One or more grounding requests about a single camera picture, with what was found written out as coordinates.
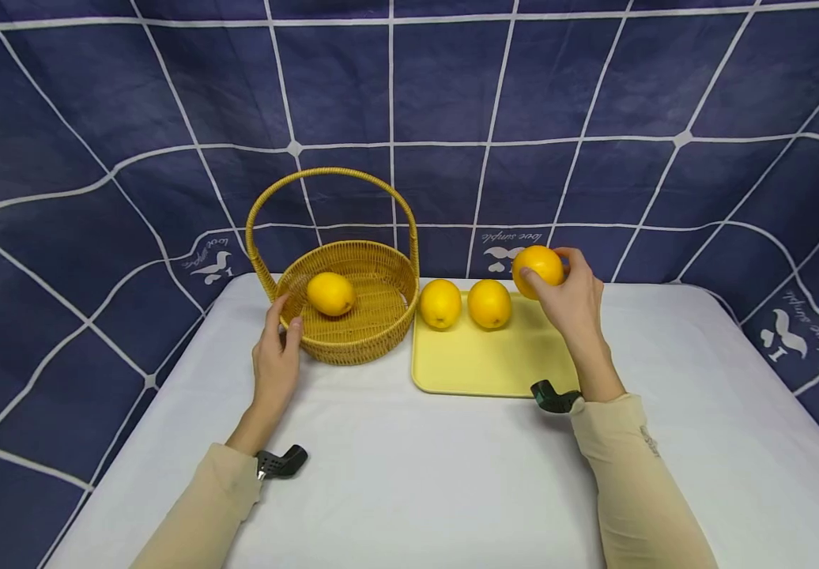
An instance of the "backdrop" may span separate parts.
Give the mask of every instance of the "backdrop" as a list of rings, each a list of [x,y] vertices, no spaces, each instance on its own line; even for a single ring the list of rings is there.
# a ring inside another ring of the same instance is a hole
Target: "backdrop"
[[[426,276],[541,243],[710,290],[819,423],[819,1],[0,0],[0,567],[45,563],[253,200],[318,166],[398,188]],[[258,223],[276,271],[407,245],[353,179]]]

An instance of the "wicker basket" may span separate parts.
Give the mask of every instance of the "wicker basket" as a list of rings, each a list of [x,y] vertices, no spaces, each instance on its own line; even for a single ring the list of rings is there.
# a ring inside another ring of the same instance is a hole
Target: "wicker basket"
[[[409,258],[375,241],[350,240],[328,243],[298,258],[275,282],[255,246],[252,228],[262,205],[279,188],[309,175],[342,174],[363,179],[387,193],[406,212],[409,220]],[[255,200],[246,223],[248,258],[268,297],[289,293],[280,322],[302,315],[305,326],[302,347],[326,364],[365,364],[390,352],[403,340],[419,300],[419,235],[406,200],[384,181],[348,168],[312,168],[279,179]],[[308,303],[308,281],[319,272],[332,271],[347,277],[356,289],[356,306],[345,315],[331,318]]]

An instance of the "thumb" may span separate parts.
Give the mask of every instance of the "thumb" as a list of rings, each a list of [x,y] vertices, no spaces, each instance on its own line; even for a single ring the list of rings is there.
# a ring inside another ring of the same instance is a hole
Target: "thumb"
[[[289,321],[289,329],[286,330],[286,347],[283,353],[289,357],[298,357],[298,345],[302,342],[302,317],[296,316]]]
[[[529,267],[524,267],[521,269],[521,276],[523,280],[527,281],[530,287],[533,287],[533,290],[536,291],[536,295],[539,298],[542,298],[544,294],[546,294],[552,285],[549,285],[546,281],[542,280],[542,277],[533,269]]]

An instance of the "lemon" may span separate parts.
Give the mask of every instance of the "lemon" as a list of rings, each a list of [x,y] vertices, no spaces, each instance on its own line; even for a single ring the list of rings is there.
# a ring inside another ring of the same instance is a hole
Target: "lemon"
[[[423,321],[432,328],[451,328],[461,315],[461,290],[444,279],[429,282],[419,298],[419,312]]]
[[[308,282],[308,302],[327,316],[343,316],[356,305],[356,290],[343,275],[335,272],[316,274]]]
[[[536,271],[543,281],[553,287],[564,281],[564,267],[561,265],[561,257],[558,256],[558,253],[542,245],[526,247],[525,250],[517,253],[517,257],[514,258],[513,265],[511,265],[511,275],[517,289],[530,300],[536,300],[539,297],[536,296],[533,287],[530,287],[530,284],[521,276],[521,269],[524,267]]]
[[[482,328],[501,328],[511,317],[511,294],[498,281],[479,281],[467,295],[470,317]]]

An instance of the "white tablecloth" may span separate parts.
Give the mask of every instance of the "white tablecloth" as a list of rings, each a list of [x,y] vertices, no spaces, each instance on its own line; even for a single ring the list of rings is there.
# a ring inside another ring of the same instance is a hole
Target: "white tablecloth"
[[[229,284],[49,567],[128,567],[246,407],[267,305],[253,275]],[[609,285],[602,324],[720,567],[819,567],[819,429],[720,306],[697,288]],[[423,394],[411,348],[409,334],[359,367],[303,358],[270,449],[311,458],[265,486],[226,567],[602,567],[569,420]]]

